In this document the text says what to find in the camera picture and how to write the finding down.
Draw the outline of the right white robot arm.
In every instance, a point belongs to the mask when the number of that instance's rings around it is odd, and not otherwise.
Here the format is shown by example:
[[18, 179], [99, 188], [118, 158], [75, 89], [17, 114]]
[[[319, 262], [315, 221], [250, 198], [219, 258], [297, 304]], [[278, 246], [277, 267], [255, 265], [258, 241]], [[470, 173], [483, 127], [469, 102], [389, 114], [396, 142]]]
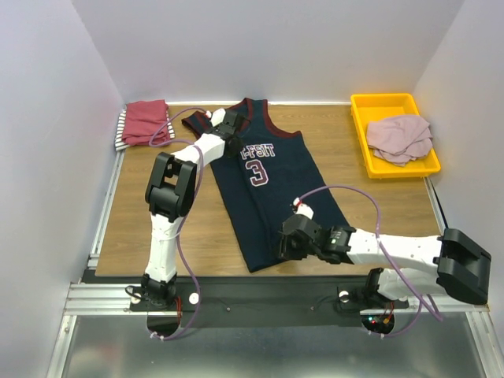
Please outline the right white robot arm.
[[280, 234], [281, 259], [313, 255], [333, 265], [373, 265], [360, 294], [371, 307], [409, 295], [487, 304], [491, 255], [458, 229], [425, 237], [375, 235], [351, 226], [322, 228], [295, 214], [283, 222]]

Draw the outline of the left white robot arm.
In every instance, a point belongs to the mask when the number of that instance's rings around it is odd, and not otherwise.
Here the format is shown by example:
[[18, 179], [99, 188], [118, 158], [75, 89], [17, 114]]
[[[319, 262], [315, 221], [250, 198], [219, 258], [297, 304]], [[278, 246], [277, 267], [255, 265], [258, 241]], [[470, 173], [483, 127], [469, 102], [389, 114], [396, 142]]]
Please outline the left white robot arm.
[[156, 309], [169, 309], [176, 300], [177, 238], [194, 203], [203, 169], [222, 157], [234, 157], [243, 148], [239, 130], [246, 118], [231, 109], [206, 114], [210, 121], [195, 142], [172, 154], [160, 153], [146, 187], [151, 219], [150, 255], [139, 295]]

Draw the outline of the navy basketball jersey 23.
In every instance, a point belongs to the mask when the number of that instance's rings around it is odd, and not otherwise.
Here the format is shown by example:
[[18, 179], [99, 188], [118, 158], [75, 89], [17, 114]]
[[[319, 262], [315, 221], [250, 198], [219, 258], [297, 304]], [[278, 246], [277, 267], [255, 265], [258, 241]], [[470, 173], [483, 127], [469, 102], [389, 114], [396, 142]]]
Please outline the navy basketball jersey 23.
[[246, 120], [239, 129], [243, 148], [210, 166], [247, 269], [257, 272], [281, 263], [277, 257], [281, 225], [292, 215], [291, 204], [300, 195], [317, 191], [307, 204], [323, 228], [348, 222], [325, 189], [300, 131], [275, 126], [265, 99], [245, 98], [231, 109]]

